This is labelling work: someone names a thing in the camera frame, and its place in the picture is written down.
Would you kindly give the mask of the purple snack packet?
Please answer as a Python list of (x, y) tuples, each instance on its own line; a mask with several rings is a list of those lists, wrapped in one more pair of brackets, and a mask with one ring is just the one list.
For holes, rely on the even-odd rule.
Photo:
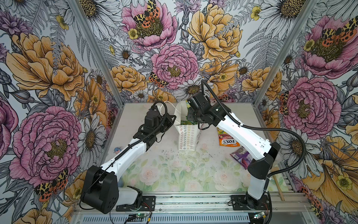
[(245, 170), (248, 169), (248, 167), (253, 159), (252, 156), (249, 154), (249, 152), (244, 147), (238, 148), (235, 152), (231, 153), (230, 155), (239, 164), (241, 164)]

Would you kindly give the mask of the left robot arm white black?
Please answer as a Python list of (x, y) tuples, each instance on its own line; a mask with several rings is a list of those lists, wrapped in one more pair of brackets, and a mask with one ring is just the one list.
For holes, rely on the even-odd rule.
[(143, 192), (132, 186), (119, 187), (118, 183), (125, 171), (158, 141), (158, 134), (165, 134), (174, 125), (176, 116), (168, 113), (163, 101), (159, 103), (164, 106), (164, 112), (154, 103), (125, 149), (101, 166), (93, 165), (87, 170), (80, 202), (103, 214), (118, 206), (140, 209), (144, 203)]

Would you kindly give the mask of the dark green snack packet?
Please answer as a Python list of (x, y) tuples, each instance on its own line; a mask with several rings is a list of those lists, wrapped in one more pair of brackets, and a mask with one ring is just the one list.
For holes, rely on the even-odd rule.
[(182, 105), (181, 112), (181, 125), (197, 125), (198, 121), (194, 118), (194, 110), (190, 106), (188, 101), (185, 101), (185, 106)]

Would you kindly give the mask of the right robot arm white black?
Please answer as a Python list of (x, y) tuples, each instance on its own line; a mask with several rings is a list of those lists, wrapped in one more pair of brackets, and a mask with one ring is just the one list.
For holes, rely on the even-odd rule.
[(236, 115), (220, 101), (211, 104), (209, 97), (199, 92), (189, 98), (189, 120), (213, 125), (233, 137), (253, 160), (247, 170), (251, 175), (250, 185), (245, 198), (241, 201), (249, 209), (256, 209), (267, 191), (269, 172), (273, 168), (280, 146), (265, 140), (251, 128), (246, 128)]

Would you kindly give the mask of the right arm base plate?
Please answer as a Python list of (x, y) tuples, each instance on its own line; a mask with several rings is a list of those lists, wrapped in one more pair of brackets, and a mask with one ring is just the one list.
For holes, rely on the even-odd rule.
[(246, 195), (231, 195), (230, 201), (234, 211), (268, 211), (271, 209), (267, 195), (263, 195), (259, 200)]

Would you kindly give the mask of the pink yellow Fox's candy bag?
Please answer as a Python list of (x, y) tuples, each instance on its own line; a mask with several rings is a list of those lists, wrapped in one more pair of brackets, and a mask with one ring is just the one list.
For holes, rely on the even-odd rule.
[(223, 147), (240, 147), (240, 144), (228, 133), (217, 128), (219, 145)]

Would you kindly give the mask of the white printed paper bag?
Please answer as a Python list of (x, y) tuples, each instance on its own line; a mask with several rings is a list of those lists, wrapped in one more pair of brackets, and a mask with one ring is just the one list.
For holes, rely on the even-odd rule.
[(203, 125), (199, 123), (197, 125), (181, 125), (181, 112), (182, 105), (185, 106), (185, 101), (173, 105), (172, 102), (165, 101), (166, 104), (170, 104), (174, 108), (174, 115), (176, 116), (174, 127), (178, 131), (178, 150), (179, 151), (195, 151), (199, 143), (201, 130)]

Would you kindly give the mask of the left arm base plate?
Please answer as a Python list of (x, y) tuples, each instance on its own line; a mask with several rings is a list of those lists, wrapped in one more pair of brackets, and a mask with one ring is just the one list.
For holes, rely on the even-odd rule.
[(134, 204), (125, 204), (116, 206), (117, 212), (138, 212), (154, 211), (156, 205), (156, 196), (142, 196), (136, 199)]

